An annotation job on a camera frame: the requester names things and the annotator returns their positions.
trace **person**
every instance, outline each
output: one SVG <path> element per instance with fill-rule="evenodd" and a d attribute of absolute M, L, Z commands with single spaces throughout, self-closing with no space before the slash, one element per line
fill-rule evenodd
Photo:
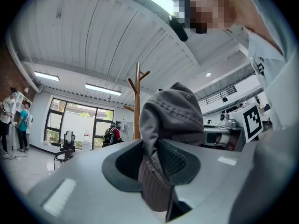
<path fill-rule="evenodd" d="M 24 150 L 23 150 L 24 145 L 25 145 L 25 150 L 29 149 L 27 138 L 26 138 L 27 126 L 26 126 L 25 121 L 26 121 L 27 116 L 29 115 L 30 106 L 31 106 L 31 104 L 28 102 L 25 104 L 25 109 L 20 113 L 19 121 L 18 121 L 18 124 L 16 125 L 19 143 L 20 143 L 20 148 L 18 148 L 18 151 L 20 151 L 20 152 L 24 152 Z"/>
<path fill-rule="evenodd" d="M 11 117 L 14 115 L 16 107 L 16 102 L 14 98 L 17 96 L 17 89 L 12 87 L 10 88 L 10 91 L 10 96 L 7 97 L 1 104 L 0 139 L 2 138 L 2 155 L 8 154 L 6 135 L 8 135 L 9 124 L 11 122 Z"/>
<path fill-rule="evenodd" d="M 105 143 L 105 139 L 107 137 L 108 133 L 112 133 L 113 134 L 113 142 L 112 143 Z M 110 124 L 110 128 L 108 128 L 105 132 L 104 138 L 103 138 L 103 147 L 112 145 L 112 144 L 117 144 L 121 141 L 121 135 L 119 130 L 116 128 L 116 124 L 114 122 L 111 122 Z"/>
<path fill-rule="evenodd" d="M 248 57 L 266 91 L 281 70 L 298 54 L 298 43 L 283 14 L 271 0 L 180 0 L 185 6 L 184 27 L 204 34 L 242 26 L 249 35 Z M 273 128 L 282 125 L 273 109 Z"/>

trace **office chair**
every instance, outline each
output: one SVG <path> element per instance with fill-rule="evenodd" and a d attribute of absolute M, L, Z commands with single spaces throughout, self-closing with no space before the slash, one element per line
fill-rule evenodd
<path fill-rule="evenodd" d="M 67 136 L 68 132 L 71 132 L 71 141 L 70 142 L 66 140 L 66 136 Z M 75 152 L 75 146 L 74 146 L 75 138 L 76 138 L 76 136 L 73 134 L 73 131 L 66 131 L 66 133 L 64 134 L 64 145 L 63 145 L 63 147 L 60 146 L 61 147 L 60 151 L 65 151 L 65 150 L 71 149 L 72 153 L 74 153 Z"/>
<path fill-rule="evenodd" d="M 55 161 L 60 161 L 61 164 L 62 164 L 62 162 L 65 163 L 66 161 L 68 161 L 71 158 L 71 153 L 72 153 L 71 149 L 67 149 L 67 150 L 56 153 L 55 157 L 54 157 L 54 161 L 53 161 L 54 170 L 55 170 Z"/>

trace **white wooden ceiling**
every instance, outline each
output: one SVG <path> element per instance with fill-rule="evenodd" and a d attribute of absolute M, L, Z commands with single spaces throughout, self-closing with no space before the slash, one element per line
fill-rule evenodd
<path fill-rule="evenodd" d="M 45 86 L 133 105 L 127 78 L 134 78 L 137 62 L 143 72 L 150 71 L 142 80 L 146 99 L 157 88 L 185 83 L 219 65 L 240 50 L 240 39 L 246 43 L 239 27 L 232 27 L 230 34 L 188 33 L 189 40 L 181 42 L 167 19 L 149 0 L 28 0 L 10 31 L 27 70 L 60 77 L 56 84 L 37 79 Z M 122 95 L 87 91 L 85 83 Z"/>

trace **white shirt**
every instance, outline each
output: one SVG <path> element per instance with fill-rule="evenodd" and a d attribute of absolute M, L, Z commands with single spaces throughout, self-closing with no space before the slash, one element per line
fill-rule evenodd
<path fill-rule="evenodd" d="M 10 97 L 7 97 L 4 102 L 2 103 L 4 105 L 4 110 L 8 111 L 9 113 L 14 114 L 15 112 L 15 99 L 11 99 Z M 5 123 L 8 124 L 10 122 L 11 117 L 4 115 L 3 113 L 0 115 L 0 120 Z"/>
<path fill-rule="evenodd" d="M 282 54 L 269 42 L 259 35 L 245 29 L 249 35 L 248 57 L 251 59 L 252 67 L 256 71 L 256 76 L 266 95 L 267 88 L 281 73 L 289 59 L 294 53 L 298 52 L 296 37 L 284 18 L 281 11 L 272 0 L 252 0 L 258 13 L 261 15 L 272 39 L 279 46 Z M 263 65 L 263 73 L 259 71 L 258 65 Z M 286 87 L 282 87 L 278 92 L 288 92 Z M 270 97 L 267 96 L 269 105 L 272 109 L 271 121 L 274 129 L 280 129 L 281 117 L 272 105 Z"/>

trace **window frame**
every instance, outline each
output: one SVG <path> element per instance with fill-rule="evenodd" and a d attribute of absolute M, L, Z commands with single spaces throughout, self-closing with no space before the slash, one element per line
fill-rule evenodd
<path fill-rule="evenodd" d="M 99 108 L 99 107 L 94 107 L 94 106 L 90 106 L 90 105 L 78 104 L 78 103 L 75 103 L 75 102 L 71 102 L 71 101 L 67 101 L 67 100 L 62 100 L 62 99 L 59 99 L 59 98 L 53 98 L 52 101 L 51 101 L 50 107 L 51 107 L 54 99 L 65 102 L 64 112 L 55 111 L 55 110 L 52 110 L 52 109 L 49 108 L 47 119 L 46 119 L 46 124 L 45 124 L 45 129 L 44 129 L 43 140 L 46 140 L 46 130 L 48 129 L 48 130 L 52 130 L 52 131 L 58 132 L 59 133 L 58 143 L 61 142 L 61 129 L 62 129 L 62 123 L 63 123 L 63 120 L 64 120 L 64 113 L 66 111 L 67 105 L 69 103 L 71 103 L 71 104 L 74 104 L 74 105 L 81 105 L 81 106 L 86 106 L 86 107 L 90 107 L 90 108 L 96 109 L 95 116 L 94 116 L 94 122 L 93 122 L 93 136 L 92 136 L 92 150 L 94 150 L 94 139 L 102 139 L 104 137 L 103 135 L 95 135 L 96 134 L 96 125 L 97 125 L 97 122 L 102 122 L 102 123 L 111 123 L 111 122 L 113 122 L 115 110 L 109 110 L 109 109 L 106 109 L 106 108 Z M 98 110 L 99 109 L 100 110 L 106 110 L 106 111 L 112 111 L 113 112 L 112 120 L 97 119 L 97 114 L 98 114 Z M 47 126 L 50 113 L 61 115 L 59 129 L 55 129 L 55 128 Z"/>

